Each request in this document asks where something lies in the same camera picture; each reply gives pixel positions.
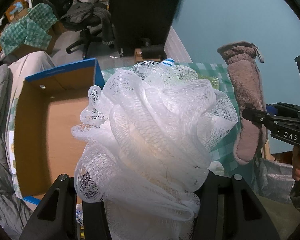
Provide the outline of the right hand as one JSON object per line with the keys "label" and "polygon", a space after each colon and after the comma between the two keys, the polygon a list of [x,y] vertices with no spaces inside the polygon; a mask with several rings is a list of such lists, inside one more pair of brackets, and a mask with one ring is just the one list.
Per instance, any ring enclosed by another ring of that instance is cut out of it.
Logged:
{"label": "right hand", "polygon": [[300,180],[300,147],[294,146],[292,151],[293,157],[292,157],[292,177],[295,181]]}

